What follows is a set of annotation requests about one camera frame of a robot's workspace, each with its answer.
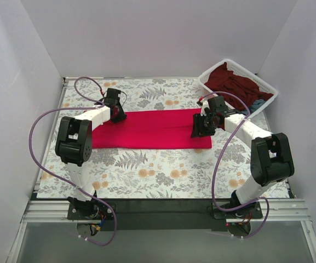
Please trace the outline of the bright red t shirt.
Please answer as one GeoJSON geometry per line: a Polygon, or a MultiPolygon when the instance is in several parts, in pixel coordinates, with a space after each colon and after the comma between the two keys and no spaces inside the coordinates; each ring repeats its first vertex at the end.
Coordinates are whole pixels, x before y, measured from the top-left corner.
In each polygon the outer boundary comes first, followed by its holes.
{"type": "Polygon", "coordinates": [[[191,138],[193,115],[200,109],[128,112],[118,123],[111,121],[92,132],[92,146],[138,150],[210,149],[211,137],[191,138]]]}

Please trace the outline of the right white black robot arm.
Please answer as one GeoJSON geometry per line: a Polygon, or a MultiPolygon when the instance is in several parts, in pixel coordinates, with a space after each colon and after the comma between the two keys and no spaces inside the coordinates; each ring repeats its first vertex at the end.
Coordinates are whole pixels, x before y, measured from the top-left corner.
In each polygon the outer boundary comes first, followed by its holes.
{"type": "Polygon", "coordinates": [[[249,115],[229,108],[222,95],[219,92],[198,100],[201,112],[193,115],[191,137],[212,136],[216,129],[223,129],[231,139],[237,137],[250,148],[250,177],[232,193],[228,205],[213,201],[218,210],[242,218],[269,188],[293,176],[295,168],[288,137],[253,124],[249,115]]]}

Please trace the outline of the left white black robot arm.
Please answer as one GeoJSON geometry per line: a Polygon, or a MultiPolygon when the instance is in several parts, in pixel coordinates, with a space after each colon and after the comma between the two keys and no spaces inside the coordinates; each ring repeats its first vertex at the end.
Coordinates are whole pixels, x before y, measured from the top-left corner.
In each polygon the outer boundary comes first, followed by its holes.
{"type": "Polygon", "coordinates": [[[55,145],[55,153],[65,163],[70,180],[77,187],[74,197],[67,200],[76,211],[87,219],[98,215],[98,202],[93,200],[95,189],[89,178],[89,163],[92,153],[92,132],[107,121],[117,123],[127,118],[120,97],[123,92],[109,88],[104,97],[95,103],[95,108],[85,110],[75,117],[62,117],[55,145]]]}

